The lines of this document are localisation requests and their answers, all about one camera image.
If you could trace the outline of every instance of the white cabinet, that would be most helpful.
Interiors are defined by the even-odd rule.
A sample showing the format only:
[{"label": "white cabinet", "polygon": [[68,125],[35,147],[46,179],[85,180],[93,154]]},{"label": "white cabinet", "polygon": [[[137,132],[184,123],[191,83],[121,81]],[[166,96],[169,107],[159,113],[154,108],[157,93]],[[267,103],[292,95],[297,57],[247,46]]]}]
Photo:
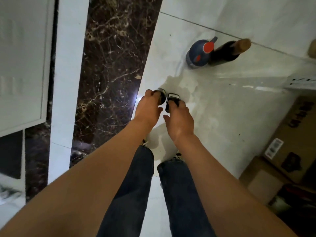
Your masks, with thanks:
[{"label": "white cabinet", "polygon": [[0,136],[46,120],[55,0],[0,0]]}]

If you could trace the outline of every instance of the person's left hand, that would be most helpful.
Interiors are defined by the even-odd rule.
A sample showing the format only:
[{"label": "person's left hand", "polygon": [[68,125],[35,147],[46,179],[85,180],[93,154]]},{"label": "person's left hand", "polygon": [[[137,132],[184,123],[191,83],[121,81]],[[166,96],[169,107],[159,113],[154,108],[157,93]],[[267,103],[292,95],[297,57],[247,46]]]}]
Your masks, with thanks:
[{"label": "person's left hand", "polygon": [[150,130],[156,125],[163,111],[162,107],[158,107],[159,98],[159,91],[154,93],[152,90],[147,90],[136,107],[134,119],[146,124]]}]

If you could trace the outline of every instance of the jeans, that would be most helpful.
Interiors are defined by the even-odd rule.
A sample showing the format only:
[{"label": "jeans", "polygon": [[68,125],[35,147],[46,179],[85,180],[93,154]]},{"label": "jeans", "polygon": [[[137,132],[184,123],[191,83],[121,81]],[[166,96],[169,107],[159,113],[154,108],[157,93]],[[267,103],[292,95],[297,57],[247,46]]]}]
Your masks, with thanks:
[{"label": "jeans", "polygon": [[[215,237],[186,163],[173,158],[160,163],[158,172],[172,237]],[[139,237],[153,174],[154,156],[150,149],[140,146],[97,237]]]}]

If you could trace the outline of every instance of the white label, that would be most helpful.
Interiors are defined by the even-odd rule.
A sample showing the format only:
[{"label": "white label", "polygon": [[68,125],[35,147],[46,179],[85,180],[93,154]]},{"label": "white label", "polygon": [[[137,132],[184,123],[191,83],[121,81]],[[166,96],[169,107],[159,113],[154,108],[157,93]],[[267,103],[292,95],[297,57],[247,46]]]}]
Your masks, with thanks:
[{"label": "white label", "polygon": [[271,144],[269,145],[269,147],[267,148],[267,150],[265,151],[265,155],[267,157],[269,157],[270,159],[273,159],[273,157],[276,155],[276,153],[279,151],[279,149],[281,148],[281,146],[283,145],[284,141],[275,138]]}]

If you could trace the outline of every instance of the person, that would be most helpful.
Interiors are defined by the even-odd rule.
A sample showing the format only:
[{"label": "person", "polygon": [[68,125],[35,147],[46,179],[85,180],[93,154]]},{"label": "person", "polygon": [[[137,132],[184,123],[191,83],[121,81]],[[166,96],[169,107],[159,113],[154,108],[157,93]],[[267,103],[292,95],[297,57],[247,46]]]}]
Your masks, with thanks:
[{"label": "person", "polygon": [[[158,121],[158,99],[147,90],[120,133],[35,196],[0,236],[139,236],[154,172],[152,152],[139,144]],[[296,236],[206,150],[185,103],[169,105],[167,131],[184,160],[158,166],[172,236]]]}]

